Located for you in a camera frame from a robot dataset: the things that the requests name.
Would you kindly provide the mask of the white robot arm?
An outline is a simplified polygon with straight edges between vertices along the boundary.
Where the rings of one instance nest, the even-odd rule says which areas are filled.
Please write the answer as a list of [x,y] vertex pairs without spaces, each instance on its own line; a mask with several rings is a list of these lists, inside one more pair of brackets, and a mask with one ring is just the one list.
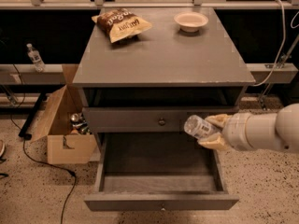
[[299,152],[299,104],[287,105],[277,113],[209,116],[206,121],[220,132],[199,138],[202,147],[237,151],[268,149],[277,152]]

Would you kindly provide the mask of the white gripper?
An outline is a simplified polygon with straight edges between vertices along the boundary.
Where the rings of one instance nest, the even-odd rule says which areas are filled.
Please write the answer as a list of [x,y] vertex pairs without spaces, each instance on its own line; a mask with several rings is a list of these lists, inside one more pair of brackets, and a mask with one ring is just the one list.
[[246,137],[246,124],[250,113],[236,113],[234,115],[218,114],[207,116],[205,121],[223,129],[221,133],[213,133],[209,137],[200,138],[198,144],[202,147],[224,151],[234,148],[238,151],[250,151],[253,147]]

